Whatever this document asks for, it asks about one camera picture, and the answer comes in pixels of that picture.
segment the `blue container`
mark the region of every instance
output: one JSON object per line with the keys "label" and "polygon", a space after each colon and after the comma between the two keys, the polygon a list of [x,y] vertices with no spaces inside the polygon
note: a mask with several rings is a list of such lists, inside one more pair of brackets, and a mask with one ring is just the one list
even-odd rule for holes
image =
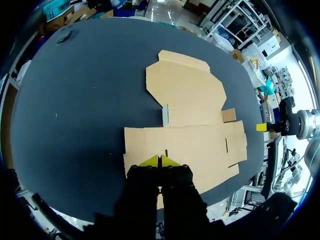
{"label": "blue container", "polygon": [[47,2],[48,4],[42,9],[48,21],[59,16],[70,7],[70,0],[47,0]]}
{"label": "blue container", "polygon": [[271,95],[275,92],[276,90],[276,86],[274,84],[274,82],[268,78],[268,80],[265,82],[266,86],[260,86],[261,91],[265,94],[265,95]]}

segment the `cable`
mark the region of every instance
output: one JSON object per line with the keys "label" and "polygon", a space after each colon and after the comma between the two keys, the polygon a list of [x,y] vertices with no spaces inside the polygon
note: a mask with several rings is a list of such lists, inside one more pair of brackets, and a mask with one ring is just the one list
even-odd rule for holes
{"label": "cable", "polygon": [[318,152],[319,148],[320,148],[320,145],[319,145],[319,146],[318,146],[318,148],[315,150],[315,152],[314,152],[314,154],[313,154],[313,156],[312,156],[312,158],[311,158],[309,169],[311,168],[311,164],[312,164],[312,162],[314,161],[315,156],[316,156],[316,154],[317,154],[317,152]]}
{"label": "cable", "polygon": [[275,182],[276,180],[278,180],[278,177],[279,177],[281,174],[284,174],[286,171],[288,171],[288,170],[290,170],[290,169],[293,169],[295,166],[297,166],[298,163],[299,163],[302,159],[304,159],[304,157],[305,157],[305,154],[304,154],[298,161],[296,161],[295,164],[293,164],[293,165],[290,166],[290,167],[286,167],[286,168],[285,168],[284,170],[282,170],[277,176],[274,177],[274,179],[273,179],[272,182],[271,182],[271,188],[270,188],[270,191],[271,191],[272,194],[275,193],[274,190],[273,190],[273,188],[274,188],[274,182]]}

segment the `flattened cardboard box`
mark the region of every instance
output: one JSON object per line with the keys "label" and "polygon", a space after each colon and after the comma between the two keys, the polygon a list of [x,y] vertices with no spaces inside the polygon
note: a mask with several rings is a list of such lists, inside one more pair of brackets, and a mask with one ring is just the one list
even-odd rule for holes
{"label": "flattened cardboard box", "polygon": [[206,62],[166,50],[158,57],[146,68],[146,89],[163,107],[164,126],[124,128],[125,171],[167,151],[190,166],[202,194],[237,175],[238,163],[247,159],[243,122],[235,121],[233,108],[221,110],[224,87]]}

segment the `dark gray table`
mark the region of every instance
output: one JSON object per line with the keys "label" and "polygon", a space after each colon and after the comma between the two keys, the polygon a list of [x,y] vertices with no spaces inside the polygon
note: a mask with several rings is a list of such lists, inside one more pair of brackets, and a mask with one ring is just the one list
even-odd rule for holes
{"label": "dark gray table", "polygon": [[[56,46],[72,30],[68,41]],[[240,173],[202,194],[212,205],[241,188],[260,169],[261,114],[245,69],[211,43],[170,26],[106,18],[57,31],[38,51],[14,106],[11,145],[22,183],[53,208],[93,221],[113,214],[125,172],[124,127],[160,127],[161,106],[146,90],[146,67],[169,50],[206,61],[223,83],[223,109],[235,108],[247,137]]]}

